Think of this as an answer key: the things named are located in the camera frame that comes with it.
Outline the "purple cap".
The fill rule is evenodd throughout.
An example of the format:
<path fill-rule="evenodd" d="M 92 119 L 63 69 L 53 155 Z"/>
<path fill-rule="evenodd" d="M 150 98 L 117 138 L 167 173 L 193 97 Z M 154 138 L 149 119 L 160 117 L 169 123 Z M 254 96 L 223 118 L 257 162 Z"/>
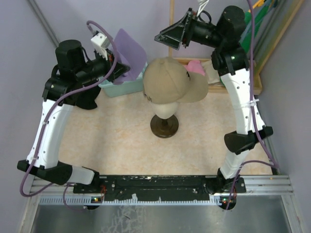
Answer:
<path fill-rule="evenodd" d="M 130 70 L 118 77 L 113 84 L 135 81 L 147 66 L 147 54 L 144 48 L 136 42 L 124 29 L 119 29 L 114 39 L 119 53 L 118 62 L 130 67 Z"/>

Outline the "black cap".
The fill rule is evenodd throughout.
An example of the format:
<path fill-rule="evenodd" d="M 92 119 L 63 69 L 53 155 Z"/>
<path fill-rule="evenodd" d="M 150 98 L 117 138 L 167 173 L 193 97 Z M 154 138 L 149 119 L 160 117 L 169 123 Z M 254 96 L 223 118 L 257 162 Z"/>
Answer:
<path fill-rule="evenodd" d="M 96 86 L 89 90 L 81 92 L 77 99 L 76 106 L 84 110 L 96 109 L 98 106 L 95 102 L 95 99 L 98 97 L 100 91 L 101 88 Z"/>

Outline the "beige cap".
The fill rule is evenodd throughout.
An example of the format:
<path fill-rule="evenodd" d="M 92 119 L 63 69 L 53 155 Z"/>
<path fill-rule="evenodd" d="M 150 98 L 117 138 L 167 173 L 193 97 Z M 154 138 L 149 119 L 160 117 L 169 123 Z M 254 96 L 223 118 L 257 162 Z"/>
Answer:
<path fill-rule="evenodd" d="M 208 94 L 207 78 L 187 71 L 171 57 L 156 58 L 143 73 L 143 95 L 151 103 L 198 102 Z"/>

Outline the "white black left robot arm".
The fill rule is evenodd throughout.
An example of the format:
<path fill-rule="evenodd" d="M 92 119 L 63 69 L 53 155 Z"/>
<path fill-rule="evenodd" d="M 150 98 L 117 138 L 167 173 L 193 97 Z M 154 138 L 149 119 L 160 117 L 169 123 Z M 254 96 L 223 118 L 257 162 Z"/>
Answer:
<path fill-rule="evenodd" d="M 129 71 L 119 60 L 115 42 L 109 49 L 106 42 L 92 42 L 95 59 L 90 60 L 81 42 L 65 40 L 55 49 L 57 64 L 45 83 L 42 113 L 33 147 L 17 168 L 54 184 L 83 184 L 94 193 L 101 187 L 98 173 L 90 168 L 59 161 L 59 148 L 69 116 L 81 100 L 95 100 L 92 91 L 105 79 L 117 79 Z"/>

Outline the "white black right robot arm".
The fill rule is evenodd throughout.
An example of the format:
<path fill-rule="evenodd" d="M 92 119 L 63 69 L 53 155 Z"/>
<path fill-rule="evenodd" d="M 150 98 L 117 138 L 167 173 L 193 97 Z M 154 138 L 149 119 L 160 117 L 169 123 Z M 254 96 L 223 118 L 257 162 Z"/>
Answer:
<path fill-rule="evenodd" d="M 253 72 L 240 44 L 246 28 L 244 11 L 237 6 L 228 6 L 216 25 L 203 22 L 200 13 L 189 8 L 182 19 L 161 30 L 155 41 L 175 50 L 181 45 L 187 47 L 190 41 L 214 48 L 212 65 L 229 93 L 237 125 L 235 131 L 224 136 L 227 154 L 215 180 L 206 183 L 207 191 L 214 194 L 229 192 L 234 187 L 236 175 L 250 150 L 261 139 L 271 136 L 273 129 L 265 125 L 252 94 Z"/>

